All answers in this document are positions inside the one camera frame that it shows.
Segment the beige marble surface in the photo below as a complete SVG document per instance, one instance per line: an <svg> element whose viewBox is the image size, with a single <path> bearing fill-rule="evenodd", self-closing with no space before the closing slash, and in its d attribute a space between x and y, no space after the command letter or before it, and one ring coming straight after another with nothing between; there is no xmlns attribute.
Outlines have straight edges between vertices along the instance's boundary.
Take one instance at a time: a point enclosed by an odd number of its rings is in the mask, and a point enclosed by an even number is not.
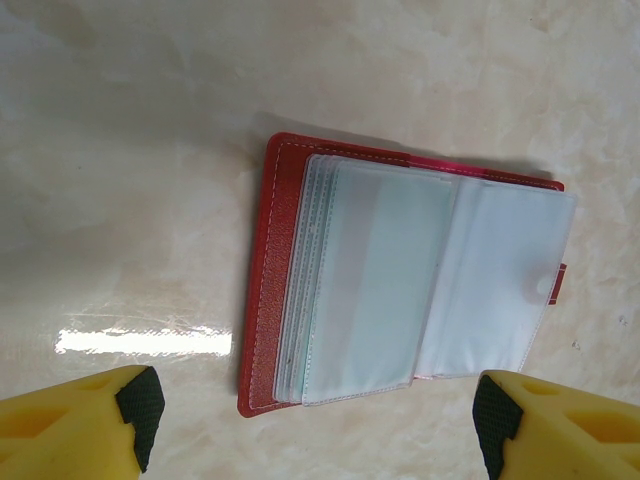
<svg viewBox="0 0 640 480"><path fill-rule="evenodd" d="M145 362L147 479L485 478L473 378L237 414L281 129L566 182L569 271L525 372L640 402L637 0L0 2L0 397Z"/></svg>

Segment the red leather cover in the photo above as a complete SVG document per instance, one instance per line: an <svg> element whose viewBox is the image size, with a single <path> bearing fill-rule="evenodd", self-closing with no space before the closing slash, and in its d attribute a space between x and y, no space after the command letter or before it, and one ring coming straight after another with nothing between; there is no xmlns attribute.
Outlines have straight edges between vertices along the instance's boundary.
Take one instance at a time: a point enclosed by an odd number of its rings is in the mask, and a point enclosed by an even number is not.
<svg viewBox="0 0 640 480"><path fill-rule="evenodd" d="M298 202L306 161L313 154L344 155L372 162L564 191L564 185L553 180L402 152L349 145L292 133L278 133L271 137L262 175L260 212L253 246L239 371L238 411L245 417L294 405L276 402L273 398L273 385ZM561 269L561 275L564 275L564 269ZM559 282L556 282L550 303L555 303L558 290Z"/></svg>

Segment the yellow object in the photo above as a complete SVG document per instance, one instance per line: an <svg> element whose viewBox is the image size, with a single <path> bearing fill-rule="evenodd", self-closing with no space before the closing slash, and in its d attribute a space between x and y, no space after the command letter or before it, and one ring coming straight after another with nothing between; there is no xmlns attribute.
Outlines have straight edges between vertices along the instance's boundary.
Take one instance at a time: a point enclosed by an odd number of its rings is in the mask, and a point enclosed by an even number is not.
<svg viewBox="0 0 640 480"><path fill-rule="evenodd" d="M514 427L518 407L521 418ZM486 371L474 422L492 479L640 480L640 407L517 373ZM496 442L496 432L510 429L513 439ZM500 452L490 451L497 443L504 460L500 472Z"/></svg>
<svg viewBox="0 0 640 480"><path fill-rule="evenodd" d="M136 431L123 421L116 394L148 368L118 368L0 401L0 480L137 479Z"/></svg>

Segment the black rubber pad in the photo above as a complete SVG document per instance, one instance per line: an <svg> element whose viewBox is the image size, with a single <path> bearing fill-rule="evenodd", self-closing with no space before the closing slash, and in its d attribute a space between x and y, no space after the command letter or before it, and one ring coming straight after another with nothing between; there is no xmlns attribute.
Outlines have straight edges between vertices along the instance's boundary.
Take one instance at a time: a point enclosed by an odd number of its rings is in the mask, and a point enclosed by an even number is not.
<svg viewBox="0 0 640 480"><path fill-rule="evenodd" d="M164 396L160 379L153 367L147 367L116 394L124 423L135 430L133 450L144 473L156 438L160 417L164 411Z"/></svg>
<svg viewBox="0 0 640 480"><path fill-rule="evenodd" d="M491 480L500 478L504 467L504 441L515 438L522 413L516 402L489 376L480 379L473 401L473 423Z"/></svg>

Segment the leather wallet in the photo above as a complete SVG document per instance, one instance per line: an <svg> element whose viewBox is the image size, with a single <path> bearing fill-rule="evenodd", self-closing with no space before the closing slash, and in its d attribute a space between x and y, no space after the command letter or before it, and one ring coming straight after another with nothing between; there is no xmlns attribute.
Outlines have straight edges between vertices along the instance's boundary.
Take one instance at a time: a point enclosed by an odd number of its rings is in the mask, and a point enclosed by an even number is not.
<svg viewBox="0 0 640 480"><path fill-rule="evenodd" d="M575 204L557 181L274 135L239 412L519 370L556 303Z"/></svg>

